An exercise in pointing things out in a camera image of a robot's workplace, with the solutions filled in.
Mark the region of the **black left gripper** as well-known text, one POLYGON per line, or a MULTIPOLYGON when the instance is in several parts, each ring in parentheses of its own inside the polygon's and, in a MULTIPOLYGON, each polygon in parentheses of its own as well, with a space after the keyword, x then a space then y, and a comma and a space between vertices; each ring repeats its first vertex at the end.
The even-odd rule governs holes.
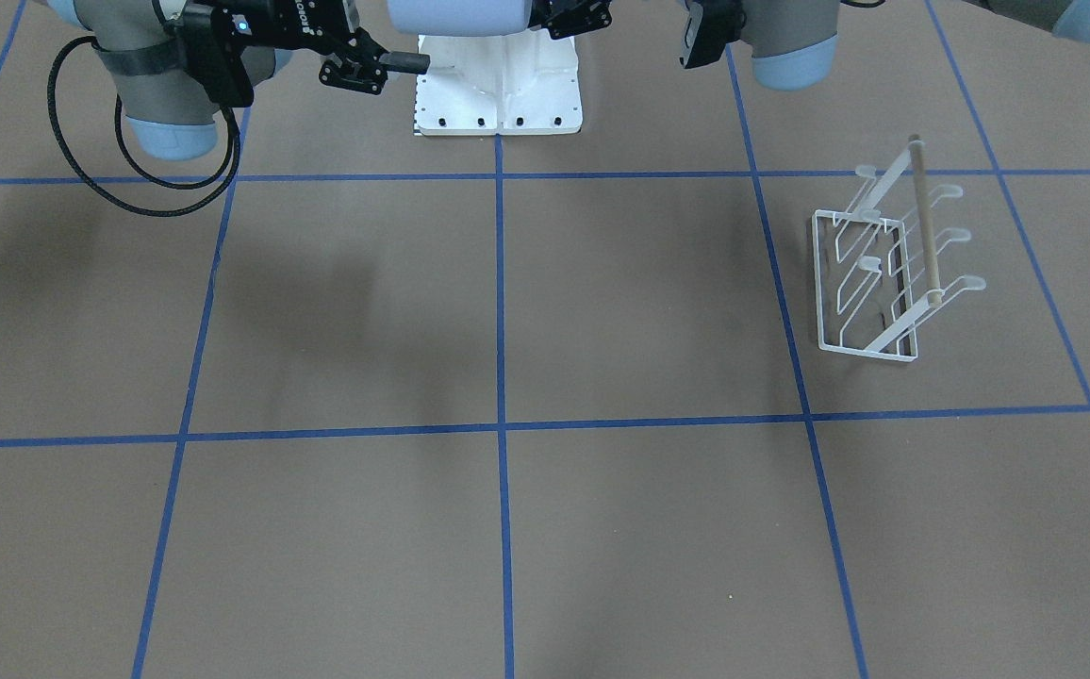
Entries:
POLYGON ((611 25, 609 1, 532 1, 531 29, 546 31, 554 41, 602 31, 611 25))

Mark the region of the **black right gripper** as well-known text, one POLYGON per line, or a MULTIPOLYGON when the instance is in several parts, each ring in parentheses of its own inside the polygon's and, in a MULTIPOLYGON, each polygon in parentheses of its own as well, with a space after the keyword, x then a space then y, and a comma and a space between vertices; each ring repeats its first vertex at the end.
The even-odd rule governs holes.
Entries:
POLYGON ((249 31, 249 48, 320 54, 318 77, 334 89, 380 94, 390 74, 425 75, 429 54, 386 52, 361 25, 352 1, 189 1, 226 7, 249 31))

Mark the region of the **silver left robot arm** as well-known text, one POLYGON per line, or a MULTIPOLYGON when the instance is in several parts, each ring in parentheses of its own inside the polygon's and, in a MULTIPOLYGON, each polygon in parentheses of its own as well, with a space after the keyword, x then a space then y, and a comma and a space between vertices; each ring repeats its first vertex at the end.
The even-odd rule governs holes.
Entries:
MULTIPOLYGON (((828 77, 843 7, 881 1, 685 1, 679 61, 691 70, 718 63, 731 43, 751 48, 753 77, 765 89, 803 90, 828 77)), ((974 1, 1002 19, 1055 38, 1090 43, 1090 1, 974 1)))

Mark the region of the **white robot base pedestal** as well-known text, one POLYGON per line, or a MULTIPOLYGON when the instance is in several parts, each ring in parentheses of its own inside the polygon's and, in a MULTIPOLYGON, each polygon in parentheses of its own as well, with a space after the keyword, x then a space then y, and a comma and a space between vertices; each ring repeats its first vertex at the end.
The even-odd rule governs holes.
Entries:
POLYGON ((570 135, 584 125, 574 38, 419 36, 413 130, 425 137, 570 135))

